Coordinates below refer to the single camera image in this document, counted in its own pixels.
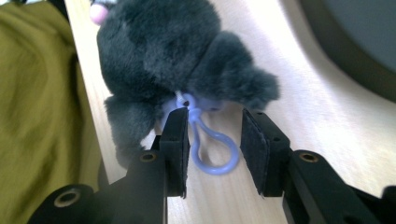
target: pink bead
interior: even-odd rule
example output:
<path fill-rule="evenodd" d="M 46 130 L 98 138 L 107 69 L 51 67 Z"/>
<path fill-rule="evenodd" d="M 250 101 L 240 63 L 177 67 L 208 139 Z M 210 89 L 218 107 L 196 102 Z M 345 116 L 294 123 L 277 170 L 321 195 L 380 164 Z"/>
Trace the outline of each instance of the pink bead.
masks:
<path fill-rule="evenodd" d="M 91 20 L 97 25 L 102 24 L 102 22 L 105 20 L 107 16 L 107 13 L 108 13 L 108 9 L 103 5 L 93 4 L 91 6 L 90 17 Z"/>

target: light wood surface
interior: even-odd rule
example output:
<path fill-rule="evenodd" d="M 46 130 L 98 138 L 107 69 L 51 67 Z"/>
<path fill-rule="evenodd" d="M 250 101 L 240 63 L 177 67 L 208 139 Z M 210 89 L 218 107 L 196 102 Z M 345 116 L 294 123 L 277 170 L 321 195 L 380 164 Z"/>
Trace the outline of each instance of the light wood surface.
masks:
<path fill-rule="evenodd" d="M 118 166 L 103 101 L 109 95 L 100 72 L 88 0 L 65 0 L 92 115 L 110 182 Z M 213 0 L 223 29 L 237 33 L 256 64 L 279 78 L 282 97 L 266 109 L 293 149 L 324 156 L 351 186 L 380 196 L 396 185 L 396 104 L 359 86 L 324 55 L 295 1 Z M 209 126 L 240 143 L 241 107 L 229 104 L 205 115 Z M 145 145 L 151 145 L 154 133 Z M 227 150 L 204 140 L 214 163 Z M 257 194 L 244 161 L 230 174 L 206 175 L 189 165 L 187 199 L 168 200 L 169 223 L 286 223 L 281 199 Z"/>

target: green cloth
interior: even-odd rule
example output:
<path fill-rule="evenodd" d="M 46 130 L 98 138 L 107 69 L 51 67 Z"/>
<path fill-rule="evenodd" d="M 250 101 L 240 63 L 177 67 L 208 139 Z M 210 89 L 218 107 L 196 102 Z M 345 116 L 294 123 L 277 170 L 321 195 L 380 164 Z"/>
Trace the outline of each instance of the green cloth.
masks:
<path fill-rule="evenodd" d="M 0 6 L 0 223 L 26 223 L 101 156 L 70 25 L 48 2 Z"/>

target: black clamp jaw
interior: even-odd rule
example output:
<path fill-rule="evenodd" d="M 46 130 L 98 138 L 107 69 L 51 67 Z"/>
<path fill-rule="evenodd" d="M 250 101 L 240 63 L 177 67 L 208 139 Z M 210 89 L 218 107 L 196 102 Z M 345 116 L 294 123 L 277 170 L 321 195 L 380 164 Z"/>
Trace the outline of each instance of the black clamp jaw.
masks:
<path fill-rule="evenodd" d="M 127 175 L 93 193 L 84 185 L 54 191 L 29 223 L 167 223 L 167 197 L 185 197 L 188 111 L 169 115 L 151 150 L 134 154 Z M 396 223 L 396 187 L 381 199 L 346 185 L 319 154 L 290 149 L 263 113 L 243 111 L 241 149 L 260 195 L 282 197 L 289 223 Z"/>

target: fluffy fur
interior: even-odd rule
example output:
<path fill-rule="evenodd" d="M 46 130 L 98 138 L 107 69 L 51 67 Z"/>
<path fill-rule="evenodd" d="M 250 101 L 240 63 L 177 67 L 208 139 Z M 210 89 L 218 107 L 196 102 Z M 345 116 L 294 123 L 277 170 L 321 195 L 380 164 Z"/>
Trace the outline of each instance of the fluffy fur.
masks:
<path fill-rule="evenodd" d="M 113 140 L 122 158 L 163 115 L 175 91 L 264 109 L 277 99 L 274 76 L 254 67 L 239 38 L 220 30 L 206 0 L 120 0 L 99 30 Z"/>

